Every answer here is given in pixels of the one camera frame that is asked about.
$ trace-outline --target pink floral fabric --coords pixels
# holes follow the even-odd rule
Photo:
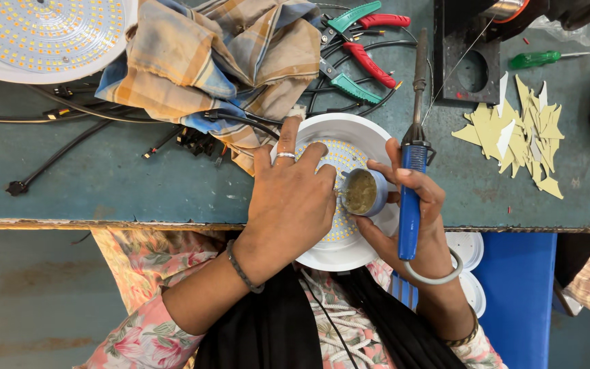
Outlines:
[[[93,236],[120,289],[129,317],[112,331],[93,356],[77,368],[178,369],[191,368],[203,336],[192,336],[176,326],[161,297],[162,287],[173,286],[215,258],[223,243],[190,231],[96,230]],[[388,288],[392,269],[381,259],[366,265],[381,287]],[[389,356],[368,317],[352,308],[327,272],[307,271],[311,288],[332,315],[341,337],[356,350],[360,368],[390,369]],[[325,369],[352,369],[338,334],[317,306],[304,282],[316,316]],[[453,348],[472,369],[507,369],[484,331],[467,345]]]

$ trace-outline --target screwdriver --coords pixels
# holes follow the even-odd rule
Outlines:
[[[545,53],[523,53],[514,56],[509,61],[509,67],[511,69],[523,69],[530,68],[533,66],[542,66],[544,64],[555,63],[562,58],[577,58],[578,56],[588,55],[590,52],[584,53],[570,53],[562,54],[558,51],[547,51]]]

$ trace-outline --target silver ring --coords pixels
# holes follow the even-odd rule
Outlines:
[[[295,154],[292,154],[291,152],[278,152],[277,153],[277,157],[278,158],[291,158],[291,159],[294,159],[295,158]]]

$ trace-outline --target soldering iron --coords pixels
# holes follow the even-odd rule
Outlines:
[[[427,166],[431,163],[436,150],[431,147],[425,138],[421,124],[421,113],[423,104],[423,92],[427,82],[427,29],[423,28],[418,37],[416,49],[416,72],[414,75],[414,118],[413,123],[406,131],[402,139],[402,168],[418,172],[426,172]],[[418,246],[418,228],[420,227],[420,197],[413,189],[404,185],[401,188],[400,197],[400,228],[398,238],[398,256],[404,261],[405,269],[411,277],[426,284],[444,284],[454,279],[463,270],[463,263],[459,255],[452,249],[450,253],[457,261],[456,269],[446,277],[439,279],[426,278],[416,273],[409,261],[416,257]]]

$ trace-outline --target cutting pliers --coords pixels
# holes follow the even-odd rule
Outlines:
[[[336,18],[325,21],[324,25],[326,28],[322,31],[320,40],[321,51],[332,44],[333,38],[340,36],[344,41],[343,48],[349,50],[366,71],[384,86],[394,88],[396,85],[395,80],[375,64],[366,53],[363,45],[354,42],[355,38],[349,31],[350,26],[354,24],[360,24],[364,29],[367,29],[371,26],[407,27],[411,23],[411,20],[407,16],[395,14],[370,14],[379,8],[381,8],[381,2],[373,1],[372,3],[357,6]],[[359,87],[344,73],[339,73],[333,70],[333,68],[330,68],[330,66],[331,64],[326,60],[323,58],[320,59],[320,71],[332,80],[332,86],[341,89],[350,96],[354,96],[360,100],[367,100],[372,104],[381,101],[381,97]]]

